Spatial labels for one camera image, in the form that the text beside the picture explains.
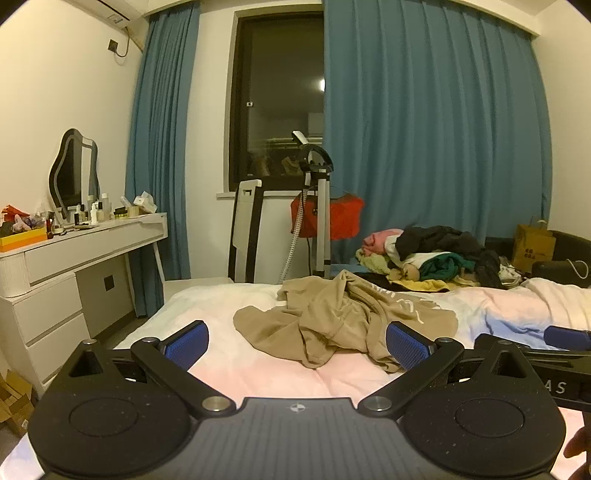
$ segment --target white dresser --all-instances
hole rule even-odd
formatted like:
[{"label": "white dresser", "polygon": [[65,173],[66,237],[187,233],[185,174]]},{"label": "white dresser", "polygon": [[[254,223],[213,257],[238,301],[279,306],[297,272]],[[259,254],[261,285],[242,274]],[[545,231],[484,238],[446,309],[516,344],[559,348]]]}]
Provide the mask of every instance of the white dresser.
[{"label": "white dresser", "polygon": [[0,254],[0,349],[39,395],[89,337],[76,271],[168,236],[166,213],[100,223]]}]

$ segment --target mirror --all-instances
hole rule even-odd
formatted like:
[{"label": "mirror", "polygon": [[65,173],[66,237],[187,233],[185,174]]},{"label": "mirror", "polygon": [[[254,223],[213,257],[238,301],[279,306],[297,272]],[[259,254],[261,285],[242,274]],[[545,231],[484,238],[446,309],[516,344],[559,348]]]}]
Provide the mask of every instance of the mirror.
[{"label": "mirror", "polygon": [[85,205],[88,195],[100,196],[96,173],[98,147],[78,130],[68,130],[61,139],[60,152],[49,174],[49,192],[56,208],[61,208],[64,220],[68,210]]}]

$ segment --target person's hand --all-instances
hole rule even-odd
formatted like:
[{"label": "person's hand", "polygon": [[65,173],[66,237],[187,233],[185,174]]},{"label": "person's hand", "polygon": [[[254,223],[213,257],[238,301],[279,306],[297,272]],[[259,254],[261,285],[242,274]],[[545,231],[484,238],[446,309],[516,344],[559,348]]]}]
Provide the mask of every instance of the person's hand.
[{"label": "person's hand", "polygon": [[[587,451],[587,431],[585,427],[579,429],[564,447],[566,458],[575,457]],[[585,480],[589,478],[587,463],[584,463],[570,476],[569,480]]]}]

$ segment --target tissue box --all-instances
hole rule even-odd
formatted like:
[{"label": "tissue box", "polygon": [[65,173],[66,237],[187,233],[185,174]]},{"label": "tissue box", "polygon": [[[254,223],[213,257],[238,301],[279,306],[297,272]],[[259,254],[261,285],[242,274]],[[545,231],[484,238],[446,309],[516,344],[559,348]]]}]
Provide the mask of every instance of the tissue box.
[{"label": "tissue box", "polygon": [[158,210],[158,206],[154,204],[154,198],[148,192],[143,192],[142,195],[137,196],[134,205],[137,205],[145,213],[156,213],[156,210]]},{"label": "tissue box", "polygon": [[8,252],[15,248],[26,247],[47,240],[47,230],[45,228],[35,228],[29,232],[15,233],[14,235],[0,238],[0,252]]}]

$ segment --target chair backrest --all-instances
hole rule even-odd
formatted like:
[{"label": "chair backrest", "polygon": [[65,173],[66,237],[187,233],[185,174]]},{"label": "chair backrest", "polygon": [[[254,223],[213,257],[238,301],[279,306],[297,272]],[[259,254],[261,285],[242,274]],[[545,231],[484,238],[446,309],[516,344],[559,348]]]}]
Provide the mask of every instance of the chair backrest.
[{"label": "chair backrest", "polygon": [[228,277],[236,283],[254,283],[255,281],[262,200],[262,180],[240,182],[234,200],[228,259]]}]

